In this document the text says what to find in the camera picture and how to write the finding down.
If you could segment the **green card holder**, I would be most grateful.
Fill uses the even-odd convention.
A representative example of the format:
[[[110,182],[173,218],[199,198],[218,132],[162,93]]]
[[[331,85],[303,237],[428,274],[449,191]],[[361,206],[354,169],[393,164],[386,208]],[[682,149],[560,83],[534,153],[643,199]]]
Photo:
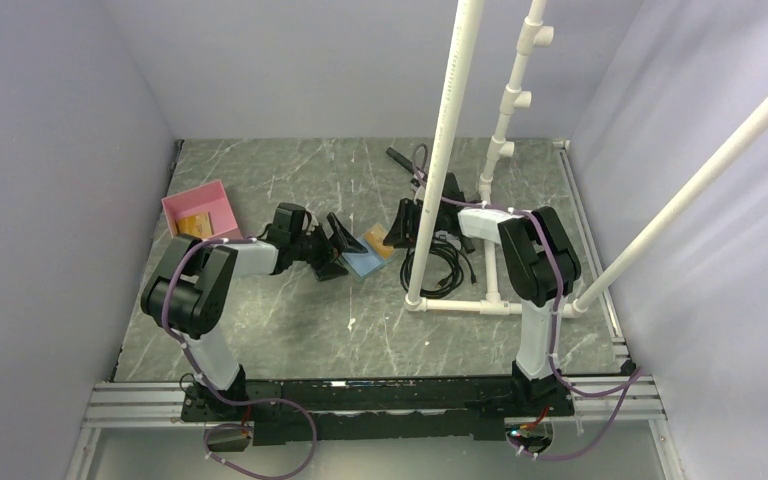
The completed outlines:
[[[346,253],[342,255],[343,265],[348,269],[349,273],[352,274],[357,281],[361,281],[366,277],[368,277],[369,275],[380,270],[382,267],[384,267],[387,263],[390,262],[390,260],[393,258],[396,252],[395,250],[394,254],[388,260],[386,261],[382,260],[369,248],[369,245],[362,238],[362,235],[364,233],[358,235],[356,239],[360,241],[368,249],[368,252],[366,254]]]

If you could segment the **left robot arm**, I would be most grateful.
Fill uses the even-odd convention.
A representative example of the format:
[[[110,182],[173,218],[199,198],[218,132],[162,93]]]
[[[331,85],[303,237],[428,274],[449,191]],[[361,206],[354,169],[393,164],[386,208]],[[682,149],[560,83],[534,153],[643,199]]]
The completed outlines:
[[[274,276],[297,262],[319,281],[347,275],[339,258],[367,248],[329,213],[320,223],[305,207],[283,202],[256,237],[174,236],[140,297],[150,316],[181,348],[208,407],[224,420],[247,406],[244,367],[231,353],[220,319],[235,278]]]

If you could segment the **orange striped credit card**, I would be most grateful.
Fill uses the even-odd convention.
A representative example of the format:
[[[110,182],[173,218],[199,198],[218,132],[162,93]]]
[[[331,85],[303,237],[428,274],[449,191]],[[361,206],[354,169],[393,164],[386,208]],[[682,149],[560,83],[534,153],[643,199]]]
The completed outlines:
[[[362,235],[369,248],[384,261],[388,260],[395,251],[392,246],[384,242],[387,234],[388,231],[381,224],[376,223]]]

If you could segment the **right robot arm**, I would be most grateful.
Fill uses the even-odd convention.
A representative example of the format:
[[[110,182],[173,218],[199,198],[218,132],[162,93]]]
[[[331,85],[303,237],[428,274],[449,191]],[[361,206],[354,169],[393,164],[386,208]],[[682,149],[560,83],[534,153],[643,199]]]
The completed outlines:
[[[510,392],[517,411],[534,415],[569,390],[559,379],[556,346],[560,310],[581,276],[581,262],[554,208],[522,212],[469,203],[453,174],[447,174],[429,252],[452,271],[437,288],[421,290],[425,302],[443,300],[465,278],[475,277],[467,257],[473,240],[501,248],[509,282],[522,302]]]

